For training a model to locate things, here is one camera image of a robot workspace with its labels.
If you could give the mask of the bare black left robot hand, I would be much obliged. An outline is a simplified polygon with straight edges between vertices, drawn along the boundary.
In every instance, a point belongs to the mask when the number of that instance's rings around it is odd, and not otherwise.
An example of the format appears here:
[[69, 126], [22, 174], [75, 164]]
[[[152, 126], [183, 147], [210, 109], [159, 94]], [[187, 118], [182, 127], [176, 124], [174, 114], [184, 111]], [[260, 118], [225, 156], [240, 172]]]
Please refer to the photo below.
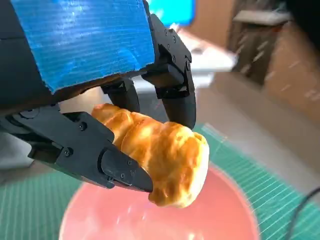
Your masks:
[[0, 3], [0, 129], [28, 157], [89, 183], [150, 193], [138, 163], [110, 129], [59, 103], [101, 87], [118, 107], [140, 108], [133, 77], [155, 87], [168, 118], [196, 122], [192, 56], [145, 0], [3, 0]]

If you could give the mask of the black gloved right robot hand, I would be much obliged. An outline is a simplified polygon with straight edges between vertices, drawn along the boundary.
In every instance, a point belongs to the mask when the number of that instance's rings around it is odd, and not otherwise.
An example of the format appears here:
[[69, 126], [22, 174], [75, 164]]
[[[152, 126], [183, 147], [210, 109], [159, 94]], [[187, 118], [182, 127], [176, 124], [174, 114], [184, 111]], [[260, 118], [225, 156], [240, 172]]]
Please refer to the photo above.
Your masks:
[[320, 51], [320, 0], [286, 0], [286, 7], [297, 25]]

